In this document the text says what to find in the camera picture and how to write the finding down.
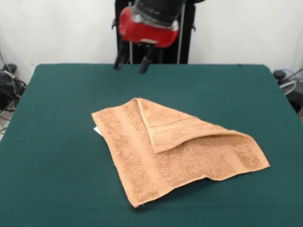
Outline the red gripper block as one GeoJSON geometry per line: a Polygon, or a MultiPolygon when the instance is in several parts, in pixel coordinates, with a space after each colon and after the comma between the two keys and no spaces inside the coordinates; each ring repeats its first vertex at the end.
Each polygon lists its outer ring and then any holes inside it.
{"type": "Polygon", "coordinates": [[[129,42],[152,44],[147,48],[139,72],[145,74],[158,54],[158,47],[171,46],[179,31],[179,23],[173,21],[170,26],[157,25],[145,19],[134,7],[125,7],[119,16],[119,33],[121,35],[114,69],[120,70],[128,62],[129,42]]]}

